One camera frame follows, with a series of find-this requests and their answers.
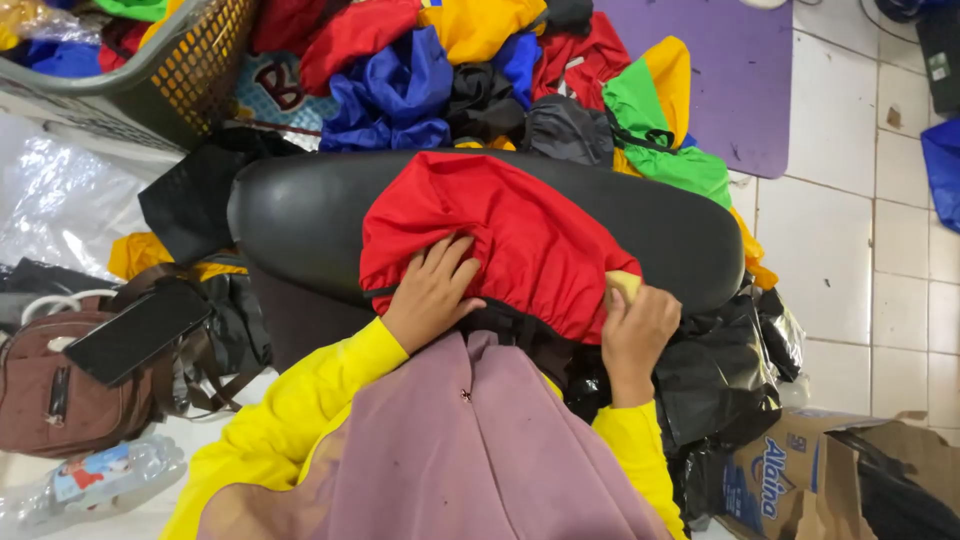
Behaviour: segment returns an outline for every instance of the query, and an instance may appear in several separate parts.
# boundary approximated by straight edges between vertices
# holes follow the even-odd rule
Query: white rope handle
[[[20,316],[20,326],[27,326],[31,321],[34,320],[34,314],[43,306],[53,304],[48,311],[48,315],[53,315],[54,313],[59,313],[65,308],[69,307],[74,311],[80,311],[82,309],[80,305],[80,300],[84,298],[90,298],[93,296],[106,296],[113,298],[117,295],[117,291],[109,289],[93,289],[86,290],[83,292],[78,292],[70,296],[61,296],[57,294],[52,294],[50,296],[44,296],[37,298],[36,300],[30,302],[30,305],[23,310],[23,314]]]

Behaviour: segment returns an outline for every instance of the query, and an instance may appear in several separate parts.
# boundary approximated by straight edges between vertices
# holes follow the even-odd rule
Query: smartphone
[[[210,315],[210,305],[181,280],[159,285],[63,353],[106,386],[123,380]]]

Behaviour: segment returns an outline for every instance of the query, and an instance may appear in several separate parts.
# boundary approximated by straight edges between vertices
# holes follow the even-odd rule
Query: brown backpack
[[[232,398],[258,372],[241,373],[220,384],[220,370],[206,331],[200,328],[133,371],[122,383],[105,386],[49,346],[59,337],[80,338],[116,316],[157,279],[182,275],[170,267],[153,267],[121,287],[100,308],[100,298],[86,298],[82,311],[39,318],[21,328],[0,348],[0,450],[40,457],[68,457],[101,451],[135,436],[152,412],[182,416],[174,399],[176,378],[185,383],[191,405],[215,412],[238,405]],[[174,364],[197,368],[214,388],[208,396],[198,380],[175,373]]]

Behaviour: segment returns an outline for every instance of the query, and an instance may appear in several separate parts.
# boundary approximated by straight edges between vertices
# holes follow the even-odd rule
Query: purple mat
[[[633,59],[680,38],[694,68],[690,133],[730,169],[786,171],[790,142],[793,4],[772,11],[737,0],[593,0]]]

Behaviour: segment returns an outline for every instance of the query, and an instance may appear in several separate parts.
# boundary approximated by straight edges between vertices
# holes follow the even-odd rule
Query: plastic basket
[[[0,91],[97,135],[189,151],[230,112],[256,8],[187,0],[130,61],[96,77],[50,77],[0,58]]]

